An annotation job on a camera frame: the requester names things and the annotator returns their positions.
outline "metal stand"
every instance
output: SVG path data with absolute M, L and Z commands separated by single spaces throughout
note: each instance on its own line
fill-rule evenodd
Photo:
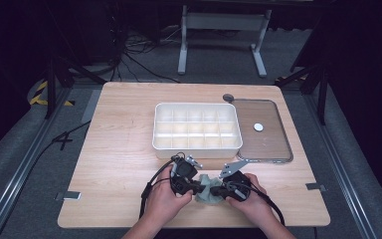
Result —
M 84 76 L 90 78 L 91 80 L 100 85 L 104 85 L 106 83 L 104 79 L 100 78 L 99 76 L 96 76 L 87 69 L 74 64 L 66 58 L 53 55 L 49 57 L 48 61 L 48 74 L 46 77 L 46 80 L 48 81 L 48 111 L 46 113 L 45 119 L 48 119 L 56 108 L 55 79 L 57 78 L 59 80 L 63 88 L 70 88 L 74 84 L 74 79 L 71 76 L 71 73 L 69 72 L 68 68 L 73 68 L 77 72 L 83 74 Z
M 319 86 L 319 94 L 318 94 L 318 104 L 317 104 L 317 115 L 318 119 L 322 125 L 325 125 L 324 121 L 324 110 L 325 110 L 325 98 L 327 94 L 327 81 L 328 81 L 328 73 L 326 67 L 323 65 L 316 65 L 304 68 L 288 77 L 283 79 L 280 82 L 276 82 L 275 85 L 279 88 L 293 82 L 300 77 L 307 75 L 304 83 L 300 86 L 300 91 L 304 95 L 311 94 L 316 86 Z
M 182 7 L 182 42 L 179 54 L 178 74 L 184 75 L 187 64 L 187 30 L 188 29 L 218 29 L 218 30 L 239 30 L 239 31 L 259 31 L 257 44 L 251 45 L 251 51 L 256 62 L 259 76 L 264 78 L 267 75 L 263 64 L 260 49 L 269 25 L 272 10 L 267 10 L 264 15 L 244 15 L 244 14 L 218 14 L 218 13 L 188 13 L 187 6 Z

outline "white circle marker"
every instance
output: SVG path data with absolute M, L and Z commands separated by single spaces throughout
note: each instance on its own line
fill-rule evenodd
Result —
M 263 125 L 262 125 L 261 123 L 259 123 L 259 122 L 257 122 L 257 123 L 254 124 L 254 129 L 255 129 L 256 131 L 262 131 L 263 128 L 264 128 Z

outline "metal frame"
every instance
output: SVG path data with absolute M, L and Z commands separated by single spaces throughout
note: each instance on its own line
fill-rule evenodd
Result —
M 49 132 L 52 123 L 55 121 L 59 111 L 67 100 L 70 92 L 71 89 L 69 88 L 61 89 L 60 95 L 57 98 L 57 106 L 55 107 L 54 113 L 50 115 L 49 119 L 45 119 L 43 121 L 33 140 L 32 145 L 30 145 L 23 160 L 7 184 L 4 193 L 0 198 L 0 233 L 5 226 L 7 219 L 11 215 L 13 208 L 15 207 L 17 199 L 23 190 L 24 184 L 27 181 L 31 169 L 33 169 L 34 165 L 36 164 L 37 156 L 40 153 L 39 150 L 43 145 L 43 141 Z
M 331 167 L 340 185 L 340 188 L 342 189 L 343 195 L 346 199 L 349 209 L 352 212 L 352 216 L 355 219 L 355 223 L 358 226 L 362 238 L 377 238 L 374 229 L 371 226 L 370 221 L 368 220 L 362 203 L 359 200 L 358 193 L 352 185 L 349 175 L 347 174 L 343 166 L 342 160 L 340 159 L 340 156 L 337 153 L 333 140 L 331 139 L 326 126 L 320 123 L 320 121 L 317 118 L 317 109 L 313 96 L 304 95 L 303 98 L 305 99 L 305 103 L 308 106 L 308 110 L 313 120 L 315 121 L 315 125 L 317 126 L 318 132 L 320 133 L 327 147 Z
M 219 30 L 240 30 L 259 31 L 259 39 L 256 44 L 251 45 L 254 61 L 257 66 L 259 76 L 267 76 L 266 68 L 262 60 L 260 49 L 266 35 L 272 10 L 267 10 L 264 15 L 244 15 L 244 14 L 217 14 L 217 13 L 189 13 L 187 6 L 182 7 L 182 41 L 179 53 L 178 74 L 184 75 L 187 65 L 187 30 L 188 29 L 219 29 Z

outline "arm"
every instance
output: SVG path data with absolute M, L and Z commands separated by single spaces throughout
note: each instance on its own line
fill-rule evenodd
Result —
M 122 239 L 153 238 L 160 229 L 172 220 L 192 199 L 192 190 L 177 197 L 170 187 L 170 170 L 166 167 L 157 177 L 157 182 L 148 196 L 143 216 L 132 226 Z
M 266 193 L 266 190 L 259 185 L 255 175 L 250 173 L 245 175 L 257 188 Z M 255 192 L 251 192 L 250 197 L 243 202 L 239 202 L 232 197 L 227 197 L 226 200 L 231 206 L 242 211 L 251 222 L 262 229 L 268 238 L 294 238 L 278 221 L 272 207 Z

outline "wooden table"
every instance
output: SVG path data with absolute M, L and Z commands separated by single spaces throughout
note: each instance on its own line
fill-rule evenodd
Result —
M 159 103 L 223 103 L 222 96 L 266 99 L 279 109 L 293 153 L 285 165 L 251 163 L 255 174 L 282 211 L 286 226 L 325 226 L 330 222 L 308 160 L 279 88 L 273 86 L 107 83 L 103 86 L 69 191 L 80 200 L 66 200 L 58 223 L 64 228 L 131 227 L 138 219 L 145 184 L 164 164 L 152 147 L 154 110 Z M 199 173 L 217 177 L 232 159 L 196 158 Z M 227 202 L 208 205 L 192 200 L 166 227 L 253 227 Z

